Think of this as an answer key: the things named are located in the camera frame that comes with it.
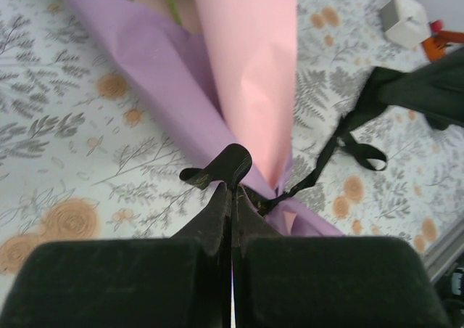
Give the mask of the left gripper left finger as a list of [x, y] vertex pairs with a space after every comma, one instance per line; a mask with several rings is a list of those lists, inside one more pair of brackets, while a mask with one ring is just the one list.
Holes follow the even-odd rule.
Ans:
[[47, 242], [26, 259], [3, 327], [229, 327], [231, 193], [170, 238]]

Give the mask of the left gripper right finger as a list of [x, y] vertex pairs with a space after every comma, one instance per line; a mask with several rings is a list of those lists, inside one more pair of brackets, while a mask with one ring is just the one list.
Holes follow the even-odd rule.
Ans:
[[449, 327], [422, 261], [394, 237], [285, 237], [238, 188], [237, 327]]

